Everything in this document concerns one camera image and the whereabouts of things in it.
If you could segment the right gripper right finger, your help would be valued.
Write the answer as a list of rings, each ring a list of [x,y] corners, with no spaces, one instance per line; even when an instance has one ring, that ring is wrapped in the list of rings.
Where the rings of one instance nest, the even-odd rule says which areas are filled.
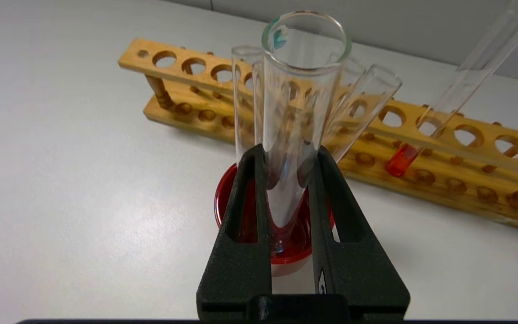
[[[405,315],[411,294],[324,147],[308,191],[316,292],[343,297],[351,315]]]

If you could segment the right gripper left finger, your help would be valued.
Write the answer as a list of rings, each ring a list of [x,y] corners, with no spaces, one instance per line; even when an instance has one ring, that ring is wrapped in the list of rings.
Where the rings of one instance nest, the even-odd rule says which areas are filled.
[[[196,292],[199,315],[245,315],[251,299],[272,292],[271,224],[265,185],[264,149],[256,145],[239,162],[219,233]],[[239,242],[239,230],[255,187],[257,242]]]

